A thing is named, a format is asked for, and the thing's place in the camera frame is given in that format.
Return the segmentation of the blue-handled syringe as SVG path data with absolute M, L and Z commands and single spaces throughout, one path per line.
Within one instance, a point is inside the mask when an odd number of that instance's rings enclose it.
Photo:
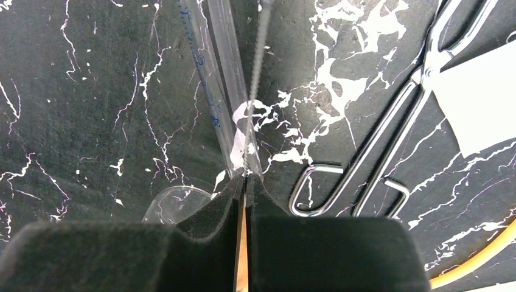
M 178 7 L 227 172 L 262 176 L 256 138 L 247 127 L 251 102 L 231 3 L 178 1 Z

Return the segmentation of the glass beaker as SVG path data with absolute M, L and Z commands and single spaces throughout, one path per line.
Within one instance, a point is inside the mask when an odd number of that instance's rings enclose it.
M 212 201 L 212 195 L 193 186 L 173 186 L 158 193 L 142 222 L 178 224 Z

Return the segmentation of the white paper packet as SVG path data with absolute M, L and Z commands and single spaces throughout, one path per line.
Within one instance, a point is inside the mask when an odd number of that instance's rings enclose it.
M 515 42 L 438 74 L 433 92 L 463 157 L 515 138 Z

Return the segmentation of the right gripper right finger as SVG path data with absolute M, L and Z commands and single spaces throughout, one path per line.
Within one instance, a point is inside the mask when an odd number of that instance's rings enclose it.
M 385 217 L 292 217 L 245 177 L 250 291 L 430 291 L 409 233 Z

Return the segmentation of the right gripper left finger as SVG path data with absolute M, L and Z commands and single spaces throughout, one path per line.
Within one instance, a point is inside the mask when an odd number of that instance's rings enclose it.
M 1 254 L 1 290 L 234 291 L 243 184 L 178 224 L 28 224 Z

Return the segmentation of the amber rubber tubing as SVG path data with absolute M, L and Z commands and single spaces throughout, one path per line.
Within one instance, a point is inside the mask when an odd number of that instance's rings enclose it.
M 457 266 L 455 269 L 447 271 L 446 273 L 431 279 L 431 289 L 433 290 L 446 286 L 474 272 L 476 269 L 482 267 L 485 263 L 498 255 L 514 240 L 515 220 L 510 223 L 498 237 L 493 239 L 484 249 L 475 254 L 473 257 Z

